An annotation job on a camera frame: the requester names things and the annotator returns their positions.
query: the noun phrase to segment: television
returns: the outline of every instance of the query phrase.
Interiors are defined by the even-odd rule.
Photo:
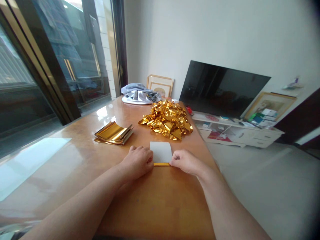
[[[240,118],[270,78],[191,60],[180,101],[193,111]]]

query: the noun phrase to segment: pile of folded gold paper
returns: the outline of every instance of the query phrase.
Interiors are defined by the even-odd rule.
[[[147,124],[153,131],[173,140],[181,140],[182,135],[193,132],[186,110],[168,100],[154,103],[151,114],[144,115],[138,124]]]
[[[110,122],[95,133],[97,138],[94,141],[122,146],[132,135],[132,129],[132,124],[128,128],[123,128],[116,122]]]

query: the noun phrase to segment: hand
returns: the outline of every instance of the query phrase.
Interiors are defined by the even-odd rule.
[[[197,177],[209,168],[205,163],[185,149],[174,151],[170,165],[178,167],[182,171]]]
[[[137,179],[153,169],[153,152],[148,147],[131,146],[119,167],[128,180]]]

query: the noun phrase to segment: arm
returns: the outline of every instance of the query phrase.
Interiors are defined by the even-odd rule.
[[[187,150],[175,151],[170,165],[198,178],[209,207],[217,239],[270,239],[234,196],[221,175],[192,153]]]
[[[117,190],[153,168],[153,152],[131,146],[121,163],[49,214],[21,239],[92,239]]]

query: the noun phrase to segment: wooden picture frame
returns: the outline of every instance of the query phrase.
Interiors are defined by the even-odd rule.
[[[162,97],[170,98],[173,87],[173,79],[150,74],[147,78],[147,88],[154,90],[157,87],[163,90],[160,92],[161,94],[164,93],[164,96]]]
[[[282,95],[278,93],[262,92],[257,100],[253,103],[251,108],[244,116],[245,119],[249,119],[254,113],[261,112],[264,108],[277,111],[277,117],[275,121],[281,117],[288,108],[297,100],[296,97]]]

